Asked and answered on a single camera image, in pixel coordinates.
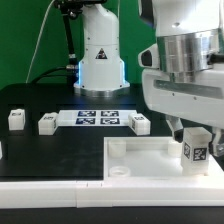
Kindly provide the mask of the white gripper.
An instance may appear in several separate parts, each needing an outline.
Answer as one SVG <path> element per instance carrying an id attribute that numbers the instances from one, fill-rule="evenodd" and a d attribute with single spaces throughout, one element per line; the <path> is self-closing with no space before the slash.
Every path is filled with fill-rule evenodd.
<path id="1" fill-rule="evenodd" d="M 160 70 L 144 69 L 142 86 L 147 107 L 167 114 L 166 122 L 175 141 L 183 141 L 180 118 L 201 123 L 215 127 L 210 153 L 224 155 L 224 64 L 198 72 L 194 83 L 173 83 Z"/>

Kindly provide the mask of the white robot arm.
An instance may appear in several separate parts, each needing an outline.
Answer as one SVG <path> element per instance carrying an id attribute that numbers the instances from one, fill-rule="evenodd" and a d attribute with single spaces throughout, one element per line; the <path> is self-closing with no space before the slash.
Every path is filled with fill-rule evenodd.
<path id="1" fill-rule="evenodd" d="M 166 115 L 174 138 L 183 119 L 210 126 L 211 153 L 224 155 L 224 0 L 138 0 L 156 43 L 138 55 L 149 109 Z M 76 90 L 108 95 L 128 86 L 119 58 L 117 18 L 84 4 L 85 53 Z"/>

